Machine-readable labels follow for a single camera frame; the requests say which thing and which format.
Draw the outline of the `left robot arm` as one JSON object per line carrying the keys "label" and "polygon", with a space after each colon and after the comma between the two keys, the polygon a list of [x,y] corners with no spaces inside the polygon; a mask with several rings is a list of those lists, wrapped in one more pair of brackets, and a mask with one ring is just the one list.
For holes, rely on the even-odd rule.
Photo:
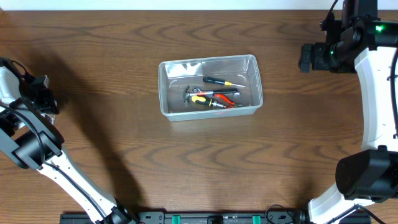
{"label": "left robot arm", "polygon": [[46,76],[1,59],[1,151],[17,166],[52,179],[86,212],[92,223],[139,223],[112,195],[100,189],[70,158],[53,125],[59,113]]}

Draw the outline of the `silver offset wrench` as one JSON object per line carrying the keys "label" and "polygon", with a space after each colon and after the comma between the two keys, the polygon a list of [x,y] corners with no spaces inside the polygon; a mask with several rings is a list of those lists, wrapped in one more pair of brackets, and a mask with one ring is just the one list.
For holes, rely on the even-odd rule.
{"label": "silver offset wrench", "polygon": [[194,88],[190,95],[210,95],[214,94],[224,94],[224,95],[239,95],[240,91],[236,88],[227,88],[220,90],[201,90],[199,88]]}

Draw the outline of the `stubby yellow black screwdriver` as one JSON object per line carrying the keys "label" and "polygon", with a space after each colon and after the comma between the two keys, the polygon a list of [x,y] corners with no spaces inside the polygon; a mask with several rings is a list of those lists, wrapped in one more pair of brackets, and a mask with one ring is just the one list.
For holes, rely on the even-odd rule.
{"label": "stubby yellow black screwdriver", "polygon": [[207,96],[193,95],[191,97],[191,100],[198,105],[209,106],[210,108],[221,108],[221,109],[226,108],[224,104],[221,104],[218,101],[209,98]]}

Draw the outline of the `black orange pen tool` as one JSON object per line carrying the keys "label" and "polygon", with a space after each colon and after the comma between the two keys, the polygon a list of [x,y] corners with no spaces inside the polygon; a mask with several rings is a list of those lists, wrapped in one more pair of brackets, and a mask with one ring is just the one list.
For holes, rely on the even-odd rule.
{"label": "black orange pen tool", "polygon": [[201,90],[199,88],[193,88],[189,91],[190,86],[187,86],[183,92],[184,103],[189,102],[189,98],[194,95],[198,96],[213,96],[215,94],[223,94],[223,95],[239,95],[240,91],[237,88],[227,88],[220,90]]}

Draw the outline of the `red handled pliers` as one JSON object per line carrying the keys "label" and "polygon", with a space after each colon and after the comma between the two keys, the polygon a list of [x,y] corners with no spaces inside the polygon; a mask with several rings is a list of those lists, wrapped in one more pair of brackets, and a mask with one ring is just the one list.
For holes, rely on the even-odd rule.
{"label": "red handled pliers", "polygon": [[230,100],[226,95],[224,94],[214,94],[213,95],[215,98],[222,100],[226,103],[227,108],[239,108],[242,107],[242,104],[236,103],[232,100]]}

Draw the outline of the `slim black yellow screwdriver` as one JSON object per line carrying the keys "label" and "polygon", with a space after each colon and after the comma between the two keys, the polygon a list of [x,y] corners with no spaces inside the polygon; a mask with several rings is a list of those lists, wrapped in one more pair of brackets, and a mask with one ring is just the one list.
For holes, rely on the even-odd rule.
{"label": "slim black yellow screwdriver", "polygon": [[223,79],[214,78],[214,77],[203,77],[203,82],[209,84],[223,85],[223,86],[234,86],[238,88],[245,88],[245,85],[240,85],[237,83],[229,82]]}

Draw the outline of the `blue white product box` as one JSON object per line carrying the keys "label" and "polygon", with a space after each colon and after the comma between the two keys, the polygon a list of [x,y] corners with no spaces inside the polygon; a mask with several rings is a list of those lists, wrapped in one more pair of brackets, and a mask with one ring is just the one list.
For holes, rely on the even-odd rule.
{"label": "blue white product box", "polygon": [[55,124],[55,115],[54,115],[54,114],[47,114],[47,113],[45,113],[45,114],[42,114],[42,116],[43,116],[46,120],[48,120],[52,125]]}

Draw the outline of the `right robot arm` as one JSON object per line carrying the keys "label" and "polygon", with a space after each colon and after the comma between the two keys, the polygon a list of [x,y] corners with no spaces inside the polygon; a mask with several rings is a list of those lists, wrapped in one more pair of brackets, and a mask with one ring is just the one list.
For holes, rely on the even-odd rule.
{"label": "right robot arm", "polygon": [[335,183],[308,203],[310,223],[338,223],[397,198],[397,24],[355,17],[320,26],[326,41],[302,45],[301,72],[357,74],[363,107],[360,152],[340,159]]}

